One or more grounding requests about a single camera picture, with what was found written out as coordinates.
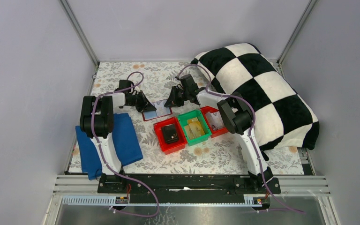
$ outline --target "gray wall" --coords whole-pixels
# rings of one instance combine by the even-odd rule
[[[69,0],[100,60],[189,60],[251,42],[277,59],[308,0]]]
[[[284,72],[321,121],[313,159],[342,224],[360,224],[360,1],[318,2]]]
[[[41,223],[92,73],[58,0],[0,1],[0,225]]]

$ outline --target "black and white pillow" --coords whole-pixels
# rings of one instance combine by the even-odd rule
[[[319,122],[311,108],[252,44],[203,52],[191,62],[218,92],[239,92],[256,111],[255,135],[261,150],[293,146],[313,149]]]

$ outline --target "blue cloth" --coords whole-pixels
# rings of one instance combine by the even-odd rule
[[[118,159],[123,166],[143,159],[135,127],[129,114],[114,114],[112,140]]]
[[[91,139],[81,131],[79,126],[75,127],[75,132],[81,155],[82,172],[88,173],[89,180],[94,180],[96,176],[99,177],[102,174],[100,157],[98,157],[96,147]]]

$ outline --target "red plastic container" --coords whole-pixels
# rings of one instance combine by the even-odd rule
[[[167,144],[164,140],[164,134],[162,133],[162,127],[166,125],[174,124],[176,126],[177,134],[179,135],[179,140],[175,143]],[[175,151],[181,150],[186,147],[187,139],[184,136],[183,129],[180,127],[180,123],[176,117],[169,118],[167,120],[158,122],[154,124],[155,134],[158,136],[159,145],[161,146],[162,151],[165,154],[170,154]]]
[[[209,127],[210,131],[212,132],[212,135],[210,136],[211,138],[217,137],[219,135],[222,135],[222,134],[225,134],[225,133],[228,132],[227,128],[225,128],[225,127],[221,128],[219,130],[212,130],[212,127],[210,126],[209,121],[206,118],[205,114],[214,113],[214,112],[217,112],[217,111],[218,111],[217,109],[212,108],[210,106],[205,106],[205,107],[201,108],[202,115],[205,118],[205,121],[208,124],[208,127]]]

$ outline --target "floral tablecloth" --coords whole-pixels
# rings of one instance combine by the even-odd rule
[[[144,73],[144,81],[139,86],[150,102],[167,99],[170,89],[179,82],[174,78],[187,63],[184,62],[102,62],[97,72],[92,95],[109,92],[118,87],[120,79],[126,79],[134,71]],[[202,87],[207,80],[197,68],[189,67],[184,74],[191,74]],[[133,75],[134,83],[141,79]],[[143,159],[124,167],[126,173],[196,173],[196,174],[247,174],[248,165],[242,158],[241,147],[230,134],[209,138],[193,146],[186,146],[178,152],[165,155],[159,146],[153,124],[173,116],[198,109],[199,106],[186,102],[183,107],[173,107],[173,114],[149,121],[134,107],[115,109],[115,113],[129,113],[142,149]],[[267,162],[274,174],[304,174],[297,148],[286,147],[266,151]],[[79,148],[74,146],[70,173],[81,173]]]

